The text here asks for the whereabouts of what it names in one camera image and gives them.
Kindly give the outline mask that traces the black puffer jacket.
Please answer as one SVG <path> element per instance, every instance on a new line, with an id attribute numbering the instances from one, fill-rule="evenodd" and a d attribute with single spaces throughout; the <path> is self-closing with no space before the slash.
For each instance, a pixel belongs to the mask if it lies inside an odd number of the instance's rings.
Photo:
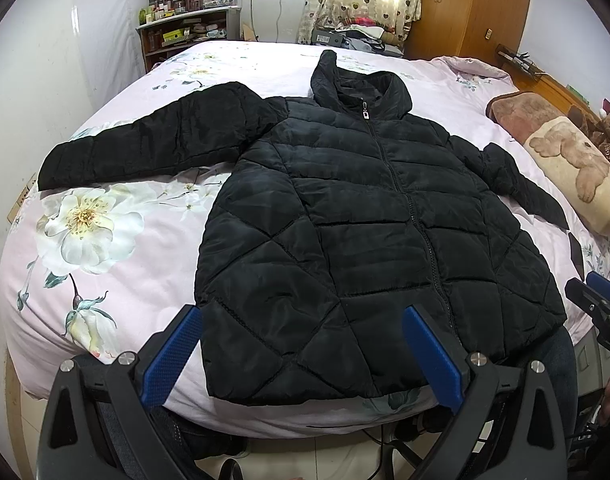
<path id="1" fill-rule="evenodd" d="M 211 396 L 243 405 L 378 398 L 422 386 L 402 336 L 423 308 L 463 348 L 515 365 L 566 319 L 554 277 L 506 206 L 566 227 L 496 144 L 411 114 L 404 82 L 324 51 L 310 98 L 216 84 L 58 145 L 40 190 L 232 173 L 198 250 Z"/>

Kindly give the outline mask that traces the clothes pile by window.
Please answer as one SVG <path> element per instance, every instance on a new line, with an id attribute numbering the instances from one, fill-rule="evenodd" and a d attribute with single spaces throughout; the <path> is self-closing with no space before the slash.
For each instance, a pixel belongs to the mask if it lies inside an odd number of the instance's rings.
<path id="1" fill-rule="evenodd" d="M 306 44 L 355 50 L 391 58 L 404 56 L 404 40 L 370 18 L 351 18 L 334 23 L 330 18 L 318 21 Z"/>

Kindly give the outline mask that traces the brown bear print pillow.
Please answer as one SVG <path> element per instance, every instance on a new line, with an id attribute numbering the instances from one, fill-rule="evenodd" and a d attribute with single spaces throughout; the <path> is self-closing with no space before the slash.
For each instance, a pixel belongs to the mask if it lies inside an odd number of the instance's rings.
<path id="1" fill-rule="evenodd" d="M 534 92 L 497 96 L 486 115 L 529 152 L 588 229 L 610 235 L 610 162 L 570 118 Z"/>

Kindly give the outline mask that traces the wooden headboard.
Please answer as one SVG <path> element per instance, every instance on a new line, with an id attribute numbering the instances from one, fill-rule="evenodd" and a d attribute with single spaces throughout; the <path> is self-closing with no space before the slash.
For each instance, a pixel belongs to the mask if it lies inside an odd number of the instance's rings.
<path id="1" fill-rule="evenodd" d="M 610 112 L 610 102 L 608 100 L 602 102 L 603 107 L 601 108 L 593 107 L 585 103 L 577 92 L 563 87 L 549 75 L 542 75 L 539 79 L 536 79 L 510 62 L 504 62 L 502 69 L 511 76 L 514 86 L 518 90 L 539 94 L 564 114 L 567 114 L 572 106 L 577 106 L 585 113 L 599 119 Z"/>

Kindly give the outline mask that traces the wooden wardrobe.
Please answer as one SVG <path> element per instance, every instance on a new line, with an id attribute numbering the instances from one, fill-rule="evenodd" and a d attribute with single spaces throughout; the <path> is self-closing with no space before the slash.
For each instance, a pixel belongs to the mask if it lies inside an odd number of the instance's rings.
<path id="1" fill-rule="evenodd" d="M 501 66 L 499 46 L 520 45 L 530 0 L 421 0 L 405 42 L 408 60 L 477 58 Z"/>

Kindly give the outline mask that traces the wooden shelf unit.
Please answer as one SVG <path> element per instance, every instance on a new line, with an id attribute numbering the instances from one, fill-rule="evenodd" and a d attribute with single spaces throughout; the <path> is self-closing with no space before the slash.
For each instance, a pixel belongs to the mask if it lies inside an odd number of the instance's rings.
<path id="1" fill-rule="evenodd" d="M 161 18 L 140 25 L 144 70 L 148 73 L 184 50 L 204 41 L 239 40 L 239 6 L 220 6 Z"/>

